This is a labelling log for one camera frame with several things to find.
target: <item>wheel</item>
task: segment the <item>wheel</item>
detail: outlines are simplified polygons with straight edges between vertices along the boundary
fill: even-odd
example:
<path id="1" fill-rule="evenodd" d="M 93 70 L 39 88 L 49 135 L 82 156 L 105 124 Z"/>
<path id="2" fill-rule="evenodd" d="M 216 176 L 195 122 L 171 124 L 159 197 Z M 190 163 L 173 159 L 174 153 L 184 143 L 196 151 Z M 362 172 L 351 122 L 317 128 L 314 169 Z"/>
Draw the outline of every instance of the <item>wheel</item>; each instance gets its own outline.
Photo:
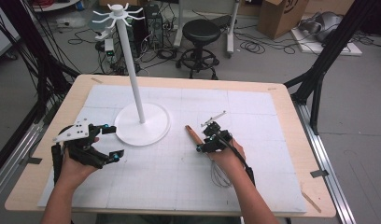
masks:
<path id="1" fill-rule="evenodd" d="M 213 64 L 214 64 L 214 66 L 219 65 L 219 60 L 215 58 L 214 61 L 213 61 Z"/>

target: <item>metal stand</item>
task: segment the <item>metal stand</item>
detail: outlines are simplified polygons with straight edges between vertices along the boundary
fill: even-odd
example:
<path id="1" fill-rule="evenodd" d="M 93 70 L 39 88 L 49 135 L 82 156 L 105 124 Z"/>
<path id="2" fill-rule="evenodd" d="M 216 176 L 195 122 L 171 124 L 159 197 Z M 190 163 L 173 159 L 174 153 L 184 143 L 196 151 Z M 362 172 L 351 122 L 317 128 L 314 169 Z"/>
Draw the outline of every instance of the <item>metal stand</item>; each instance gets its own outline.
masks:
<path id="1" fill-rule="evenodd" d="M 98 15 L 108 17 L 102 21 L 93 22 L 104 22 L 108 19 L 112 19 L 113 21 L 110 27 L 113 27 L 115 23 L 117 24 L 120 43 L 122 45 L 127 70 L 129 71 L 135 101 L 134 105 L 125 106 L 117 115 L 115 119 L 115 126 L 118 128 L 117 136 L 120 140 L 131 146 L 144 147 L 160 141 L 168 133 L 170 118 L 168 112 L 163 107 L 155 104 L 142 104 L 141 102 L 137 78 L 135 76 L 133 56 L 126 30 L 126 25 L 130 25 L 127 23 L 126 18 L 132 18 L 134 20 L 143 20 L 144 18 L 136 18 L 129 15 L 129 13 L 140 12 L 142 8 L 137 11 L 126 11 L 128 6 L 129 4 L 126 4 L 126 7 L 123 8 L 122 5 L 108 5 L 112 12 L 106 14 L 100 14 L 94 11 L 94 13 Z"/>
<path id="2" fill-rule="evenodd" d="M 318 110 L 321 98 L 322 81 L 333 62 L 340 55 L 353 34 L 370 14 L 377 0 L 356 0 L 339 24 L 327 46 L 316 59 L 313 66 L 304 74 L 284 83 L 289 88 L 302 82 L 299 89 L 291 95 L 292 100 L 299 105 L 306 105 L 307 98 L 313 92 L 313 103 L 310 126 L 314 134 L 318 134 Z"/>
<path id="3" fill-rule="evenodd" d="M 303 123 L 304 131 L 309 139 L 310 146 L 315 154 L 320 171 L 324 173 L 324 181 L 330 191 L 332 200 L 335 204 L 337 215 L 342 223 L 355 224 L 356 220 L 342 192 L 336 174 L 332 168 L 330 159 L 322 145 L 321 138 L 318 136 L 318 109 L 321 98 L 322 81 L 328 69 L 342 49 L 346 46 L 352 35 L 371 13 L 377 0 L 361 1 L 356 0 L 348 10 L 342 22 L 329 39 L 327 46 L 316 59 L 313 66 L 304 74 L 284 83 L 289 88 L 302 83 L 299 89 L 291 95 L 294 106 Z M 313 94 L 311 114 L 306 106 L 307 98 Z"/>

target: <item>hand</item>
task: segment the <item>hand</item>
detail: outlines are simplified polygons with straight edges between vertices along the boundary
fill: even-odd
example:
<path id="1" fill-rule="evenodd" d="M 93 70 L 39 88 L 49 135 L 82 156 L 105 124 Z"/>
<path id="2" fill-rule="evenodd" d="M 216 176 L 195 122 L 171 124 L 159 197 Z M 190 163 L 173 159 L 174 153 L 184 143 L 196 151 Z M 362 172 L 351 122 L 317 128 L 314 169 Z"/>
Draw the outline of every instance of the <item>hand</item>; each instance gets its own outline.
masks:
<path id="1" fill-rule="evenodd" d="M 64 151 L 62 171 L 55 188 L 60 187 L 68 190 L 75 190 L 96 170 L 97 168 L 93 166 L 83 165 L 78 161 L 72 160 L 69 157 L 68 149 L 66 148 Z"/>
<path id="2" fill-rule="evenodd" d="M 243 147 L 240 146 L 234 138 L 230 141 L 230 144 L 234 146 L 240 155 L 246 159 L 246 154 L 244 153 Z M 208 157 L 215 161 L 217 165 L 226 173 L 229 174 L 230 171 L 235 171 L 235 168 L 243 169 L 243 163 L 234 155 L 233 151 L 226 147 L 222 151 L 210 152 Z"/>

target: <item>cardboard box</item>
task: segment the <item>cardboard box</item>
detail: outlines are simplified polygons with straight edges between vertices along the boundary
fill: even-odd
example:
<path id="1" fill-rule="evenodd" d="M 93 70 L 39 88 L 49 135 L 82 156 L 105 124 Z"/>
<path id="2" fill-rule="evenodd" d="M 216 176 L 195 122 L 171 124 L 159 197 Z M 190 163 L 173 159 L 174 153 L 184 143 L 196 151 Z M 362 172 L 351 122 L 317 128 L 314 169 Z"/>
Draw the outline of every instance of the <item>cardboard box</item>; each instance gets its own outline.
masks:
<path id="1" fill-rule="evenodd" d="M 257 30 L 276 39 L 297 26 L 309 0 L 264 0 Z"/>
<path id="2" fill-rule="evenodd" d="M 126 6 L 127 3 L 129 3 L 130 6 L 143 6 L 147 0 L 100 0 L 100 6 L 106 7 L 108 4 L 115 5 L 123 5 Z"/>

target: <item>gray floor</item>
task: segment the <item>gray floor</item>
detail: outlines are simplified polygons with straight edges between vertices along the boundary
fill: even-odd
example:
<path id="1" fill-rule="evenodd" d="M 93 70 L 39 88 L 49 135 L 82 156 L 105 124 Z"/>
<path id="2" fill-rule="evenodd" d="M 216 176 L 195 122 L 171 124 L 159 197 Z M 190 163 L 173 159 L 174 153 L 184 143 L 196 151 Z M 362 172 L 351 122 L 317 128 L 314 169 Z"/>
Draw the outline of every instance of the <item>gray floor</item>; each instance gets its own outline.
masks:
<path id="1" fill-rule="evenodd" d="M 92 16 L 83 11 L 85 18 Z M 254 25 L 255 18 L 241 17 L 237 27 Z M 58 45 L 69 60 L 85 74 L 98 68 L 94 44 L 69 45 L 74 33 L 87 27 L 55 32 Z M 255 27 L 236 32 L 263 37 Z M 93 32 L 81 36 L 93 40 Z M 291 39 L 286 34 L 280 39 Z M 226 36 L 208 48 L 219 57 L 216 67 L 221 80 L 283 83 L 306 72 L 316 60 L 313 54 L 295 54 L 265 46 L 263 54 L 253 54 L 240 48 L 242 41 L 235 40 L 234 55 L 226 57 Z M 361 57 L 340 56 L 329 70 L 322 90 L 318 129 L 333 168 L 345 193 L 347 201 L 358 223 L 381 223 L 381 48 L 356 43 L 362 51 Z M 191 47 L 183 40 L 181 49 Z M 141 67 L 161 62 L 154 59 L 141 63 Z M 188 78 L 185 68 L 176 69 L 169 61 L 149 67 L 138 73 L 146 77 Z M 210 79 L 209 72 L 196 74 L 195 78 Z M 0 60 L 0 149 L 20 124 L 35 103 L 35 88 L 22 60 Z M 0 223 L 36 223 L 39 213 L 9 212 L 5 200 L 21 174 L 20 166 L 0 196 Z M 75 214 L 76 223 L 93 223 L 95 215 Z M 294 218 L 292 223 L 340 223 L 332 218 Z"/>

